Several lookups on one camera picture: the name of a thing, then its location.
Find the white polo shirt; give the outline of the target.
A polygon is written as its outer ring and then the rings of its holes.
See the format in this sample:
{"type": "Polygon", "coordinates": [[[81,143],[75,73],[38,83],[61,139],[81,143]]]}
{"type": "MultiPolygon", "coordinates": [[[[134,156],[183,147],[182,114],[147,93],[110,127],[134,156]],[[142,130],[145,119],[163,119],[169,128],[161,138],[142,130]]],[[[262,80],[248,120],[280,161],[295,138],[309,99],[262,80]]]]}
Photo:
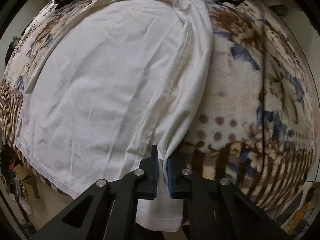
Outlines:
{"type": "Polygon", "coordinates": [[[92,0],[35,68],[18,148],[76,198],[136,170],[156,145],[158,196],[138,203],[136,221],[177,231],[183,203],[170,198],[165,167],[200,104],[212,42],[205,0],[92,0]]]}

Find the cardboard box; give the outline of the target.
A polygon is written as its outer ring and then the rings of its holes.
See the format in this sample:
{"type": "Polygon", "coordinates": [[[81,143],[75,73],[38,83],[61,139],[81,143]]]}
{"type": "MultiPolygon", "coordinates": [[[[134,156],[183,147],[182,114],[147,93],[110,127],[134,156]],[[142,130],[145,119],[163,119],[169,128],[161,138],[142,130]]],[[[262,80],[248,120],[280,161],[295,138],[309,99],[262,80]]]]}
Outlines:
{"type": "Polygon", "coordinates": [[[22,181],[26,197],[28,200],[38,200],[40,198],[39,190],[37,187],[36,177],[30,175],[28,171],[20,164],[14,168],[14,172],[22,181]]]}

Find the floral bed blanket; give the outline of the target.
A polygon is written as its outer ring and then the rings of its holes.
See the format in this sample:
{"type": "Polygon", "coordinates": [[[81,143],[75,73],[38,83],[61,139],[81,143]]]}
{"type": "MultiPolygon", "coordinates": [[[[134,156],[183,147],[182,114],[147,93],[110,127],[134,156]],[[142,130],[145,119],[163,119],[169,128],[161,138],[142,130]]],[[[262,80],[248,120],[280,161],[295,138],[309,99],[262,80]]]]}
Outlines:
{"type": "Polygon", "coordinates": [[[207,179],[227,176],[263,210],[292,200],[316,155],[306,67],[267,9],[206,0],[207,84],[181,152],[207,179]]]}

